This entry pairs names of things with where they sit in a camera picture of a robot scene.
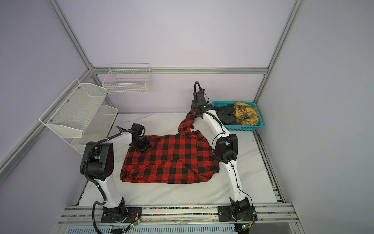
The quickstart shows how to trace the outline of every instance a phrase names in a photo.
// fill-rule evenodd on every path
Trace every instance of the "red plaid shirt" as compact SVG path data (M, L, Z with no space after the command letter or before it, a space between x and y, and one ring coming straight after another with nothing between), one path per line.
M199 183L219 172L207 139L191 131L199 115L189 112L178 128L179 134L147 136L152 147L137 153L130 147L121 170L121 180L133 183Z

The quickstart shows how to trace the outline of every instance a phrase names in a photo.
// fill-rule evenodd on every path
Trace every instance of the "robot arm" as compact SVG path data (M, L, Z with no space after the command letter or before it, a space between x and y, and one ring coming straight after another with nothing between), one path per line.
M199 91L196 91L196 85L199 86ZM196 114L200 114L201 118L208 123L212 132L216 135L212 142L212 149L214 151L214 156L220 160L220 163L225 168L230 183L231 205L229 215L231 215L231 218L235 221L254 222L256 217L250 217L252 214L255 215L254 206L250 205L249 199L242 190L242 184L237 170L237 136L236 134L231 134L225 126L223 126L213 106L205 100L204 94L205 90L202 89L200 84L196 81L191 110Z
M129 130L118 126L117 128L120 133L114 136L99 142L88 142L80 165L81 174L94 183L103 196L104 201L97 202L99 205L104 205L102 223L135 222L137 220L128 217L129 210L131 209L131 213L139 212L139 216L141 213L140 207L126 208L125 201L117 190L112 175L114 151L125 145L130 145L134 146L138 153L141 153L147 150L151 143L148 138L143 137L145 128L140 124L133 124Z

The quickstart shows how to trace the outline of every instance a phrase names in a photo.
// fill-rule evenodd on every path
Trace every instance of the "yellow plaid cloth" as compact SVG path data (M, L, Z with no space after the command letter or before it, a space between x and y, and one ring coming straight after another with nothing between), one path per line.
M242 125L258 125L260 120L257 109L238 101L234 104L236 121Z

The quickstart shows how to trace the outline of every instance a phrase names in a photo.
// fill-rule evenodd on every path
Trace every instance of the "white marble tabletop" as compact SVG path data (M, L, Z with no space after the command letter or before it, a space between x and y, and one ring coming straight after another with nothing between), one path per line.
M187 113L118 114L110 136L118 133L116 125L129 129L133 123L145 127L146 135L177 134L178 126ZM194 127L211 143L215 135L201 118L195 119ZM276 197L252 132L235 131L238 136L238 171L244 192L254 203L276 203ZM114 153L114 181L127 205L219 204L230 203L229 182L220 163L220 172L208 182L196 184L128 183L120 180L122 164L129 146ZM93 183L88 185L79 205L91 206L102 201Z

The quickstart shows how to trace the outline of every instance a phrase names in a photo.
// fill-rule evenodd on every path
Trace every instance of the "white wire basket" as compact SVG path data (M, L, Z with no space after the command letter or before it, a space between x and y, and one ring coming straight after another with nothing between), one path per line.
M108 94L147 94L151 83L148 63L111 63L102 86Z
M76 87L48 119L39 120L59 137L82 137L107 94L107 89L74 81Z
M70 145L80 154L83 154L88 142L97 142L107 137L117 113L117 108L101 105L83 136L74 138Z

